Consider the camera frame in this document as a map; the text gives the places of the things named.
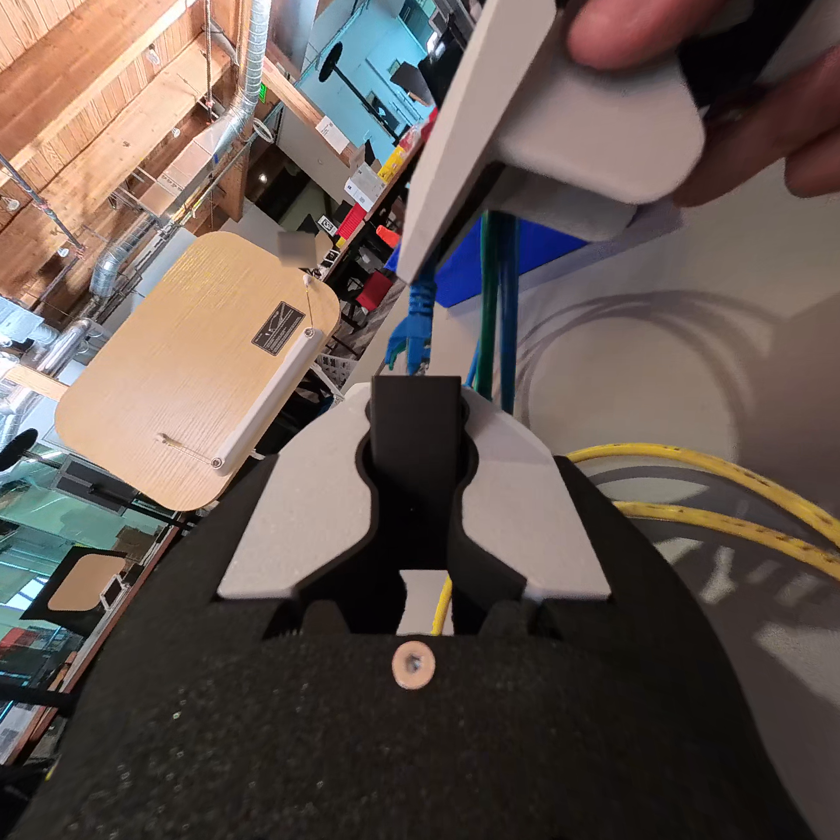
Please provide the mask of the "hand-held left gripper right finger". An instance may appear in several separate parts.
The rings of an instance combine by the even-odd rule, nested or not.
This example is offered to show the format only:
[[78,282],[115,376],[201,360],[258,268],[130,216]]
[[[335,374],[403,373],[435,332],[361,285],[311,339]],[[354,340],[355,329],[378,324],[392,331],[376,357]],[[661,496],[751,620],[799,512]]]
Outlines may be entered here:
[[454,495],[448,572],[472,602],[604,602],[611,594],[547,446],[464,388],[467,468]]

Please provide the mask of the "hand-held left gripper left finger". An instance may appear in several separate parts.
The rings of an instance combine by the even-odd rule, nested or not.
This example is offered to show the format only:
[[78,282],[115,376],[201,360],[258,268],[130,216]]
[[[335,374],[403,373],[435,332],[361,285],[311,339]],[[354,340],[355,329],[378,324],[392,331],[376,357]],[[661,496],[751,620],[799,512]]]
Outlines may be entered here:
[[226,601],[378,601],[387,576],[365,556],[374,499],[359,453],[371,384],[357,384],[278,454],[217,587]]

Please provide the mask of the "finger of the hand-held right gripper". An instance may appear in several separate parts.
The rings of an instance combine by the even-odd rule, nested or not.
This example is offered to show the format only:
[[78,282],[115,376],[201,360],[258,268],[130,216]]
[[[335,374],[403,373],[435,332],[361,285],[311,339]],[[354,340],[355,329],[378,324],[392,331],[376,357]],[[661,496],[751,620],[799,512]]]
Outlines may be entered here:
[[418,282],[475,222],[503,169],[496,136],[560,15],[554,1],[485,2],[410,181],[396,274]]

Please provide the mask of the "black ethernet port box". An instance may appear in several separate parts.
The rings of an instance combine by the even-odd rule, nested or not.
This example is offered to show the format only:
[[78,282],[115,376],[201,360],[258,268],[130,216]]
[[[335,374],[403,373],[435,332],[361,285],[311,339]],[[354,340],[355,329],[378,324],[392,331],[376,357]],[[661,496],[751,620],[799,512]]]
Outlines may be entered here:
[[399,571],[443,571],[462,459],[461,380],[378,375],[368,415],[380,545]]

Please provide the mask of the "person's right hand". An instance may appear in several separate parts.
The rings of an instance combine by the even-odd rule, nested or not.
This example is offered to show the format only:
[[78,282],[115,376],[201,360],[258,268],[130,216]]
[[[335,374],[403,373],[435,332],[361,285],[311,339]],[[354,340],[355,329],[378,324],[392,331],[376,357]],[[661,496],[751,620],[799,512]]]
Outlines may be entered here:
[[[677,47],[725,6],[719,1],[591,1],[573,18],[570,57],[595,70],[624,70]],[[784,160],[790,194],[839,189],[839,47],[770,89],[739,120],[707,136],[695,169],[673,193],[679,207],[707,204]]]

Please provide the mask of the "white cardboard box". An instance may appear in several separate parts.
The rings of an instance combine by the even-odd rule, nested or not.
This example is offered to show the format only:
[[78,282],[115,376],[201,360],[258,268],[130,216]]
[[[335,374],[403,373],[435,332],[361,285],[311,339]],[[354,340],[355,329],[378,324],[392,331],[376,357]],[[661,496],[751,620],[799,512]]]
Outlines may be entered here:
[[364,213],[369,213],[383,195],[387,182],[368,164],[360,164],[344,184],[344,192]]

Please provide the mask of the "blue panel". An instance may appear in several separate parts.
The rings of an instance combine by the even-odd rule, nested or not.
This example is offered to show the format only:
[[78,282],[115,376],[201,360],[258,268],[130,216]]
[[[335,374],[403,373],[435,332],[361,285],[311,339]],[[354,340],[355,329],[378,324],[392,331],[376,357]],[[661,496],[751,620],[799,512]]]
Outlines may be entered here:
[[[523,219],[518,221],[518,225],[520,275],[590,244],[583,239]],[[479,220],[437,270],[436,301],[444,308],[452,308],[481,293],[480,232]]]

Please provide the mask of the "black round sign on pole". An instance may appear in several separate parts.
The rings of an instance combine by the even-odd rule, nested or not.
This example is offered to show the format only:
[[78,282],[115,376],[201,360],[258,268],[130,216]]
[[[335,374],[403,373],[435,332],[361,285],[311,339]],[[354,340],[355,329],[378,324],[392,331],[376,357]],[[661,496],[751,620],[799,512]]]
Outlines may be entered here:
[[399,122],[384,105],[384,102],[379,99],[376,94],[367,98],[361,91],[352,83],[352,81],[343,73],[339,67],[340,58],[343,53],[343,44],[339,42],[331,48],[327,57],[323,60],[321,69],[318,74],[318,79],[321,83],[326,82],[332,76],[339,78],[344,86],[353,94],[353,96],[360,102],[364,110],[376,121],[380,127],[394,140],[398,140],[396,128],[399,127]]

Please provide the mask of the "red chair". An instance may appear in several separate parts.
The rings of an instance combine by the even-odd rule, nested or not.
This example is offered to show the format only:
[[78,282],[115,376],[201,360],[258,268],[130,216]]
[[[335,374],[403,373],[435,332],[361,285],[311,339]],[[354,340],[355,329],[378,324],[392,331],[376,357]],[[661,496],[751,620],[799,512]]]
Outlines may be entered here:
[[376,270],[365,281],[361,291],[356,296],[355,302],[366,312],[372,312],[382,304],[393,285],[393,278],[387,276],[381,270]]

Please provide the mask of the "light wooden table top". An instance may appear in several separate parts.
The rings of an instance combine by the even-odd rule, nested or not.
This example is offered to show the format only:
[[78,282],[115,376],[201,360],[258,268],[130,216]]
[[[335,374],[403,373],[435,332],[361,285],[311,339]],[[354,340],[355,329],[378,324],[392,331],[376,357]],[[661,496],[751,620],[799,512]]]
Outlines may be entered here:
[[174,511],[215,501],[340,321],[324,282],[197,238],[58,400],[60,441]]

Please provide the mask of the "small wooden board black frame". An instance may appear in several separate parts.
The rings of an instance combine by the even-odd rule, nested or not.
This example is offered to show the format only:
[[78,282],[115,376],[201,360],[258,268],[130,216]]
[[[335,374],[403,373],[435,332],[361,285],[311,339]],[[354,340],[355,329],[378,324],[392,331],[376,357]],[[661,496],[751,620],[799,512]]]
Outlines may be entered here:
[[75,546],[59,562],[31,605],[24,621],[47,621],[64,628],[63,618],[81,619],[102,606],[101,596],[125,568],[125,553]]

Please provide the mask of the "slim silver ventilation duct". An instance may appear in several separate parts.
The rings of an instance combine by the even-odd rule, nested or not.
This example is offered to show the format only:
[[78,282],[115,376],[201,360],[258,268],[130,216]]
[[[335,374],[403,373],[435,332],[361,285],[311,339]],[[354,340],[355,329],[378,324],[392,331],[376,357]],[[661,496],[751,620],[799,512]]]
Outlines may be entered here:
[[224,114],[199,133],[140,196],[143,208],[134,223],[101,253],[89,292],[96,303],[112,296],[119,270],[144,237],[172,220],[252,120],[259,99],[270,31],[271,1],[253,1],[238,47],[239,68],[233,100]]

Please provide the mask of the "large silver ventilation duct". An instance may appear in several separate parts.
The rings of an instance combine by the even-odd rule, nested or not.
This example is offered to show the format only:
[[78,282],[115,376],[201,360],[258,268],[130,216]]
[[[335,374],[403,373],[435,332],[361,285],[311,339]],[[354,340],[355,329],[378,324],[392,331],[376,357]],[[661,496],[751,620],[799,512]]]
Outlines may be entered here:
[[68,326],[48,339],[33,338],[33,346],[16,360],[2,360],[2,424],[20,426],[43,401],[58,403],[69,386],[60,373],[88,349],[90,340],[107,339],[98,321],[106,298],[94,295]]

